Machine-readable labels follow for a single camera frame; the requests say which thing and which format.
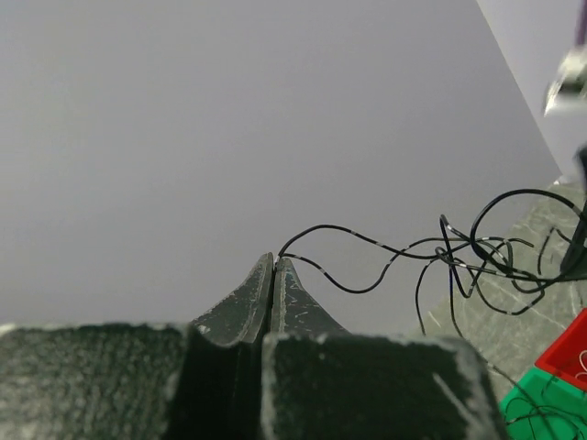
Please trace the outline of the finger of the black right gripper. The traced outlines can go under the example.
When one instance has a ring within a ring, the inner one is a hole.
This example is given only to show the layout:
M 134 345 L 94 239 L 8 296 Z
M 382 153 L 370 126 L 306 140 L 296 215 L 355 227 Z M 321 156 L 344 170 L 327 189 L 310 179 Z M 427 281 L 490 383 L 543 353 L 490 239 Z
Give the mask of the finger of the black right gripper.
M 587 204 L 585 203 L 579 223 L 560 264 L 560 271 L 564 275 L 586 274 L 586 208 Z

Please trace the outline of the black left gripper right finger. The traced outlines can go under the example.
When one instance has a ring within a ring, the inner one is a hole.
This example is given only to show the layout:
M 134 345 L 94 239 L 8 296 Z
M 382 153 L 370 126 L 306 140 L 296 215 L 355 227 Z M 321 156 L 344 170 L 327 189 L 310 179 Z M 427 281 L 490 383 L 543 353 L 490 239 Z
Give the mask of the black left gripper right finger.
M 344 335 L 349 331 L 338 323 L 304 288 L 290 258 L 274 265 L 269 330 L 263 337 L 260 375 L 260 437 L 275 439 L 271 427 L 275 415 L 272 388 L 277 379 L 272 351 L 281 336 Z

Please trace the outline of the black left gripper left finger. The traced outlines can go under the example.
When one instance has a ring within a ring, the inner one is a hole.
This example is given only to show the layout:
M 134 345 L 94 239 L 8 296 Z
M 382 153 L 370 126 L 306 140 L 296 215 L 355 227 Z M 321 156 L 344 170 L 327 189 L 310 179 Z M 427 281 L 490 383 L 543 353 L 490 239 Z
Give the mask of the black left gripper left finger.
M 193 439 L 253 439 L 258 431 L 262 340 L 269 328 L 273 255 L 194 320 L 187 364 Z

